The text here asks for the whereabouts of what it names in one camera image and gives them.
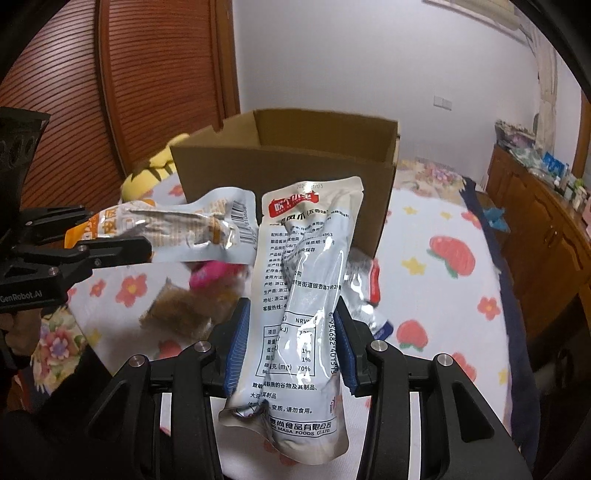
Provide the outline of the brown cake snack packet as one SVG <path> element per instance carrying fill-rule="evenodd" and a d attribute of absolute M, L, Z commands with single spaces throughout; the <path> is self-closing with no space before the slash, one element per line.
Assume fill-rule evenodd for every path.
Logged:
<path fill-rule="evenodd" d="M 144 329 L 158 328 L 191 341 L 206 340 L 214 323 L 211 316 L 198 311 L 197 297 L 167 279 L 139 324 Z"/>

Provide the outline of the tall white snack pouch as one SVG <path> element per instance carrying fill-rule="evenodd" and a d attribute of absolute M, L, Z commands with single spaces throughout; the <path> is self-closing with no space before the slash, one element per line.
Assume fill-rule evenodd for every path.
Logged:
<path fill-rule="evenodd" d="M 219 419 L 304 465 L 349 448 L 334 313 L 362 202 L 358 176 L 262 199 L 245 357 Z"/>

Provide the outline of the orange white snack packet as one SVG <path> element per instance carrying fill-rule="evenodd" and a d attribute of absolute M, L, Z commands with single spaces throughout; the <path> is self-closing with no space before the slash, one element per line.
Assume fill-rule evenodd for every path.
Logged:
<path fill-rule="evenodd" d="M 142 236 L 154 262 L 220 261 L 252 265 L 256 259 L 256 196 L 220 187 L 178 205 L 151 199 L 104 209 L 65 233 L 64 246 L 86 240 Z"/>

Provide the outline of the yellow plush toy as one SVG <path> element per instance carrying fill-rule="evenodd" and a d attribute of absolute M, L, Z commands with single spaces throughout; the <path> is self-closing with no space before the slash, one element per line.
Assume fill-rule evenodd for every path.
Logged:
<path fill-rule="evenodd" d="M 188 137 L 188 133 L 181 133 L 169 140 L 158 153 L 136 163 L 131 174 L 127 176 L 121 186 L 121 201 L 128 202 L 143 198 L 163 180 L 176 174 L 176 165 L 170 147 Z"/>

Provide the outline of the strawberry print bed sheet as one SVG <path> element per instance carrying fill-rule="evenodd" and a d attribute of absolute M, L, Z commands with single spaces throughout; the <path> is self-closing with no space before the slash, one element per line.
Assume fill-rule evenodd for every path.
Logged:
<path fill-rule="evenodd" d="M 451 354 L 504 424 L 511 421 L 511 367 L 499 272 L 482 227 L 466 206 L 439 199 L 430 187 L 396 186 L 377 259 L 379 312 L 393 328 L 389 342 L 406 354 Z M 166 281 L 185 285 L 181 264 L 100 269 L 70 292 L 69 309 L 110 372 L 135 353 L 177 352 L 182 342 L 139 323 Z M 349 450 L 321 466 L 280 455 L 259 434 L 215 429 L 221 467 L 233 479 L 352 479 L 358 469 L 370 403 L 344 395 Z"/>

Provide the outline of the red edged silver pouch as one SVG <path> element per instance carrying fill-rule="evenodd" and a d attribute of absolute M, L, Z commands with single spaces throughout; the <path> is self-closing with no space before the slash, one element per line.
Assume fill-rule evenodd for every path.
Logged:
<path fill-rule="evenodd" d="M 388 318 L 377 311 L 381 301 L 380 266 L 361 250 L 353 248 L 346 261 L 342 297 L 352 318 L 365 323 L 377 340 L 387 340 L 393 333 Z"/>

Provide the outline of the wooden sideboard cabinet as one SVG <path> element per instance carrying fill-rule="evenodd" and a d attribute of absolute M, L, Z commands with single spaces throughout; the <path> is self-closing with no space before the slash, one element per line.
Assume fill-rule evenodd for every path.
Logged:
<path fill-rule="evenodd" d="M 590 239 L 581 215 L 507 150 L 493 148 L 486 193 L 505 210 L 502 247 L 533 344 L 578 295 L 590 296 Z"/>

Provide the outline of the teal cloth scrap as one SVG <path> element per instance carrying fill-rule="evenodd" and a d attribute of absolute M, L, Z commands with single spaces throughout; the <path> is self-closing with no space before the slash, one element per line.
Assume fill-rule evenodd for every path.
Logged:
<path fill-rule="evenodd" d="M 510 227 L 505 219 L 505 209 L 498 207 L 485 208 L 483 210 L 489 226 L 499 232 L 510 233 Z"/>

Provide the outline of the brown cardboard box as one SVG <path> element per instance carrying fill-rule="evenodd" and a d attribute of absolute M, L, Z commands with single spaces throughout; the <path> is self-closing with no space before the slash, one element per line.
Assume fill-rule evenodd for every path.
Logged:
<path fill-rule="evenodd" d="M 376 254 L 398 160 L 396 120 L 303 109 L 259 109 L 206 127 L 171 148 L 187 201 L 218 187 L 256 197 L 301 181 L 358 176 L 363 203 L 353 245 Z"/>

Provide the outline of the floral quilt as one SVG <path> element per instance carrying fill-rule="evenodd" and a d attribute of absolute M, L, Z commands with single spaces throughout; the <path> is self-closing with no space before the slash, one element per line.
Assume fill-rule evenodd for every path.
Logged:
<path fill-rule="evenodd" d="M 397 165 L 396 185 L 414 184 L 417 189 L 425 185 L 435 189 L 462 191 L 466 181 L 452 167 L 430 160 L 400 160 Z"/>

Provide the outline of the blue box on cabinet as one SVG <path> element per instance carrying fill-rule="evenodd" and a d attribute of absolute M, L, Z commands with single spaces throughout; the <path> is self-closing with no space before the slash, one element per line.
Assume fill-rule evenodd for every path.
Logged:
<path fill-rule="evenodd" d="M 542 162 L 551 175 L 556 177 L 564 176 L 566 165 L 560 160 L 556 159 L 550 152 L 545 153 Z"/>

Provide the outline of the folded cloth pile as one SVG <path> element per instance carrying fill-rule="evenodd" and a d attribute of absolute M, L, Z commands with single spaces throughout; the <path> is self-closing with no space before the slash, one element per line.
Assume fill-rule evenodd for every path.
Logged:
<path fill-rule="evenodd" d="M 524 127 L 497 120 L 494 129 L 496 145 L 507 152 L 536 148 L 535 135 Z"/>

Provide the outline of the beige curtain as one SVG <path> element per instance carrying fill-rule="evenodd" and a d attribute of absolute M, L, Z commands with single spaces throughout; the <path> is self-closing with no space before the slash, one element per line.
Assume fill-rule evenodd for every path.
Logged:
<path fill-rule="evenodd" d="M 558 93 L 557 52 L 539 30 L 532 33 L 533 51 L 538 69 L 540 104 L 536 147 L 554 154 L 556 141 L 556 103 Z"/>

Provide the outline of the white wall switch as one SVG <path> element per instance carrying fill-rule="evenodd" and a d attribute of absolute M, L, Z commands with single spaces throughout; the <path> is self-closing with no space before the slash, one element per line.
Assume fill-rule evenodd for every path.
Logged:
<path fill-rule="evenodd" d="M 451 111 L 453 109 L 453 102 L 451 100 L 439 96 L 434 97 L 433 105 L 436 108 L 441 108 L 447 111 Z"/>

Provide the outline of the wall air conditioner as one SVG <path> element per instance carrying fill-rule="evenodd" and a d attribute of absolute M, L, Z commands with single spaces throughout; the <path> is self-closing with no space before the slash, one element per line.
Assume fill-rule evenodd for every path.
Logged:
<path fill-rule="evenodd" d="M 510 36 L 519 43 L 531 40 L 529 31 L 522 25 L 519 9 L 506 0 L 425 0 L 438 6 L 472 18 Z"/>

